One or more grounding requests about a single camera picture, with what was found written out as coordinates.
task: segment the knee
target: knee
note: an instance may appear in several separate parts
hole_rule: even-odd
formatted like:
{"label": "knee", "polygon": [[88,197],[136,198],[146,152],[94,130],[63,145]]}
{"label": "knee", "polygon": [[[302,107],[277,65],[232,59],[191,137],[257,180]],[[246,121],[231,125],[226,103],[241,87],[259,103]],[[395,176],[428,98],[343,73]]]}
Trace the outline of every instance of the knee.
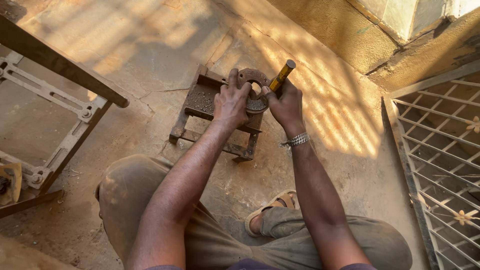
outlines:
{"label": "knee", "polygon": [[378,270],[409,270],[412,266],[412,253],[402,236],[385,221],[357,218],[349,221],[357,242]]}
{"label": "knee", "polygon": [[126,199],[137,193],[154,192],[170,167],[144,154],[131,155],[112,163],[104,172],[96,196],[100,199]]}

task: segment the sandal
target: sandal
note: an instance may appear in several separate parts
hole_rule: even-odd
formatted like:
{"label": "sandal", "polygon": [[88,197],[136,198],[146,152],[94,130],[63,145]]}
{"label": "sandal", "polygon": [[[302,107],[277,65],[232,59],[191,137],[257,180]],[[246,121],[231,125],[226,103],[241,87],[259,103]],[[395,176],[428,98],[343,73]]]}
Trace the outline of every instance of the sandal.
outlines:
{"label": "sandal", "polygon": [[277,196],[275,196],[268,204],[267,206],[260,207],[258,210],[253,212],[252,214],[248,215],[247,219],[245,219],[245,230],[247,231],[248,235],[251,237],[259,237],[262,236],[259,233],[254,233],[250,229],[250,222],[252,219],[254,219],[256,216],[260,215],[261,212],[263,212],[265,209],[272,208],[272,207],[285,207],[281,202],[278,201],[278,199],[282,199],[285,204],[287,205],[287,208],[291,209],[300,209],[300,204],[298,204],[298,198],[297,198],[297,191],[295,189],[287,189]]}

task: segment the silver chain bracelet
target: silver chain bracelet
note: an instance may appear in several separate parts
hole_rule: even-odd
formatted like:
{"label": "silver chain bracelet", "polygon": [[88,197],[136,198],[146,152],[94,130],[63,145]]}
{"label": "silver chain bracelet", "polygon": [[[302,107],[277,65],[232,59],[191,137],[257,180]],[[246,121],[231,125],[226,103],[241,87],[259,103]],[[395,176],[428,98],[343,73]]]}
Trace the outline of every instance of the silver chain bracelet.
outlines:
{"label": "silver chain bracelet", "polygon": [[308,136],[307,132],[304,132],[300,135],[295,136],[291,140],[288,140],[284,143],[279,143],[278,147],[287,147],[287,146],[294,147],[294,146],[306,143],[308,140],[310,140],[310,136]]}

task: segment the yellow wall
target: yellow wall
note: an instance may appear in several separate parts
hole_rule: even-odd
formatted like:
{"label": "yellow wall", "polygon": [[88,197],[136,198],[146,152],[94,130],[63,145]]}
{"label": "yellow wall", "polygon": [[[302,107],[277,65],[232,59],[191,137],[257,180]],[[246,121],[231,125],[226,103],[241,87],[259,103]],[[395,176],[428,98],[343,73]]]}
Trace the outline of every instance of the yellow wall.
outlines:
{"label": "yellow wall", "polygon": [[386,62],[395,41],[345,0],[269,0],[360,73]]}
{"label": "yellow wall", "polygon": [[480,59],[480,8],[460,17],[443,32],[441,28],[409,43],[371,73],[370,80],[392,92]]}

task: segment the dusty floor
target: dusty floor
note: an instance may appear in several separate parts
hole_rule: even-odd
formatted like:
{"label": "dusty floor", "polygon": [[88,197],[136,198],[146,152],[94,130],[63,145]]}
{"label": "dusty floor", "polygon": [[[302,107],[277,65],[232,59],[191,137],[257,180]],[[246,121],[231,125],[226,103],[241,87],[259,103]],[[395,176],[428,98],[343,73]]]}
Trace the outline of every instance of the dusty floor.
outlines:
{"label": "dusty floor", "polygon": [[[168,142],[198,64],[227,75],[233,67],[276,75],[286,59],[297,69],[292,82],[304,92],[304,116],[318,155],[336,185],[347,214],[389,222],[406,238],[412,269],[428,269],[414,210],[389,125],[381,90],[265,0],[21,1],[18,25],[94,70],[130,98],[112,106],[51,190],[61,201],[0,220],[0,235],[80,269],[122,269],[98,217],[93,190],[103,171],[122,157],[144,153],[175,162],[191,145]],[[20,68],[72,95],[91,93],[29,60]],[[71,128],[75,115],[17,89],[0,86],[0,148],[42,164]],[[208,123],[189,120],[201,132]],[[222,153],[202,202],[244,243],[258,245],[244,218],[286,188],[294,188],[291,156],[278,143],[281,127],[267,110],[255,159],[236,164]],[[236,132],[239,143],[248,137]]]}

